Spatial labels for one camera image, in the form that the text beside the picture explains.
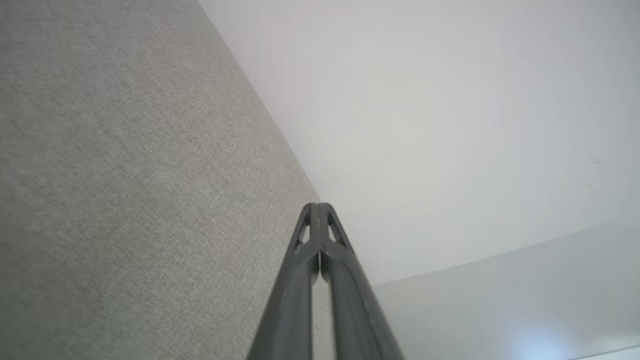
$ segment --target gray textured wall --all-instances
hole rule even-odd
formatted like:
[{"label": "gray textured wall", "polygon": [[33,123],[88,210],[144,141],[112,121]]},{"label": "gray textured wall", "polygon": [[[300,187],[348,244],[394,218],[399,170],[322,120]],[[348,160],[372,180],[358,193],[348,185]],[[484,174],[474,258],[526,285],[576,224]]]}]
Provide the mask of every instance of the gray textured wall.
[{"label": "gray textured wall", "polygon": [[200,5],[3,1],[0,51],[0,358],[243,358],[317,195]]},{"label": "gray textured wall", "polygon": [[640,344],[639,254],[610,223],[374,291],[407,360],[568,360]]}]

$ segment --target white ceiling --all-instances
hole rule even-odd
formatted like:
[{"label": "white ceiling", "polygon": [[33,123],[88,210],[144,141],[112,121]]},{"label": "white ceiling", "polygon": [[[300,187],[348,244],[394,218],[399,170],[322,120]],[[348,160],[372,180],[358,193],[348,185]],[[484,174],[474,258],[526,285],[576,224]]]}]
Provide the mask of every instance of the white ceiling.
[{"label": "white ceiling", "polygon": [[200,0],[372,283],[618,216],[640,6]]}]

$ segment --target black plastic frame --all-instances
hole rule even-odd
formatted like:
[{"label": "black plastic frame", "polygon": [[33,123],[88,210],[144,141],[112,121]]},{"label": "black plastic frame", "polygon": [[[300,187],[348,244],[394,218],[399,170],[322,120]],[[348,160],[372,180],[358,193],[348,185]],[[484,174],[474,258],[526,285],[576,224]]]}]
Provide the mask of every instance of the black plastic frame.
[{"label": "black plastic frame", "polygon": [[247,359],[313,358],[311,287],[320,271],[331,287],[337,359],[402,359],[335,210],[323,202],[302,208]]}]

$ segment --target dark gray plastic object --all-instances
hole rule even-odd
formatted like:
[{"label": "dark gray plastic object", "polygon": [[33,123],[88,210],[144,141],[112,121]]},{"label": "dark gray plastic object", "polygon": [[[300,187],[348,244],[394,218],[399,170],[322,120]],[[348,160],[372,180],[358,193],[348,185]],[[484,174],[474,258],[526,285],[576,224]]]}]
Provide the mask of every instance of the dark gray plastic object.
[{"label": "dark gray plastic object", "polygon": [[323,202],[302,208],[247,359],[313,358],[311,285],[318,271],[331,287],[337,359],[402,359],[335,210]]}]

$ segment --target white wall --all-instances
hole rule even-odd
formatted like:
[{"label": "white wall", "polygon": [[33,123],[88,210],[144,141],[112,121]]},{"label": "white wall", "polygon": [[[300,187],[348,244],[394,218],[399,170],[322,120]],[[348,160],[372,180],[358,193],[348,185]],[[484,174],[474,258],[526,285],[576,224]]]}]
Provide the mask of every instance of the white wall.
[{"label": "white wall", "polygon": [[374,290],[407,359],[567,360],[640,345],[639,258],[606,224]]},{"label": "white wall", "polygon": [[640,347],[589,358],[590,360],[640,360]]},{"label": "white wall", "polygon": [[640,3],[200,0],[373,283],[614,219]]}]

